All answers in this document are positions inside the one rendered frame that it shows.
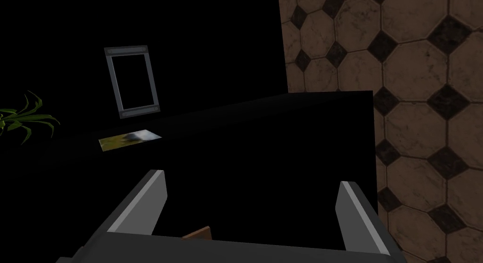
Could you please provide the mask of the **small brown block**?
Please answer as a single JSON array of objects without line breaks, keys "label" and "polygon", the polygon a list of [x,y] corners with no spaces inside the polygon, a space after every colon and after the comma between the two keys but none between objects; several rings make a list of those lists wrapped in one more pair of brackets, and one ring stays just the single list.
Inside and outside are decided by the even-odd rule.
[{"label": "small brown block", "polygon": [[197,231],[189,233],[182,237],[182,239],[207,239],[212,240],[212,233],[211,228],[209,226],[205,226]]}]

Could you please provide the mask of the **flat green-grey picture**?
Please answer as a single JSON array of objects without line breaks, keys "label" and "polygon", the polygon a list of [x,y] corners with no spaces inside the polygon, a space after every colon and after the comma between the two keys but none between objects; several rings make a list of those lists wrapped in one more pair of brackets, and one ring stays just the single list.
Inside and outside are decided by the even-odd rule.
[{"label": "flat green-grey picture", "polygon": [[130,145],[160,139],[161,136],[148,131],[140,130],[121,135],[99,139],[99,144],[103,152],[123,148]]}]

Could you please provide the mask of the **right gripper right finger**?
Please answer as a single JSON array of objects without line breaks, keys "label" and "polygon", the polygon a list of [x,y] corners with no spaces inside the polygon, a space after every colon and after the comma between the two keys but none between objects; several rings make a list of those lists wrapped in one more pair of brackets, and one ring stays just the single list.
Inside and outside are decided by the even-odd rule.
[{"label": "right gripper right finger", "polygon": [[347,181],[340,183],[335,211],[347,251],[389,255],[388,248]]}]

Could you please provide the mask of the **grey picture frame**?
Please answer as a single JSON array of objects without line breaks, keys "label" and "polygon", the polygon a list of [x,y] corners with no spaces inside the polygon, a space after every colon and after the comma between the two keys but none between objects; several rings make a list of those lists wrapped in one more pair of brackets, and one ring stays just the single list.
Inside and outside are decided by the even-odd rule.
[{"label": "grey picture frame", "polygon": [[107,47],[104,52],[120,118],[159,112],[148,46]]}]

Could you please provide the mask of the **green plant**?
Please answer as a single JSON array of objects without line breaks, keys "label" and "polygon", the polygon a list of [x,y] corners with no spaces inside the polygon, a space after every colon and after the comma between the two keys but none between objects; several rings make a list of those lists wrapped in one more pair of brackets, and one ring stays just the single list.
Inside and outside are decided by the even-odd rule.
[{"label": "green plant", "polygon": [[39,123],[48,126],[51,131],[51,137],[53,137],[55,131],[53,124],[56,123],[60,125],[60,122],[54,116],[49,114],[38,114],[37,111],[43,107],[43,100],[32,91],[28,91],[28,93],[36,98],[33,107],[31,107],[27,95],[24,95],[25,106],[23,109],[0,109],[0,137],[6,132],[22,128],[25,131],[25,136],[21,145],[25,144],[32,135],[32,129],[26,126],[26,123]]}]

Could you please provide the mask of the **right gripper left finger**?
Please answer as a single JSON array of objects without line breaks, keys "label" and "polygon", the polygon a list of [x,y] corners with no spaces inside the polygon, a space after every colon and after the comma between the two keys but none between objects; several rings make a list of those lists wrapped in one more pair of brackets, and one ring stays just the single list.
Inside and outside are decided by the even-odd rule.
[{"label": "right gripper left finger", "polygon": [[126,201],[107,232],[152,235],[167,201],[165,172],[149,171]]}]

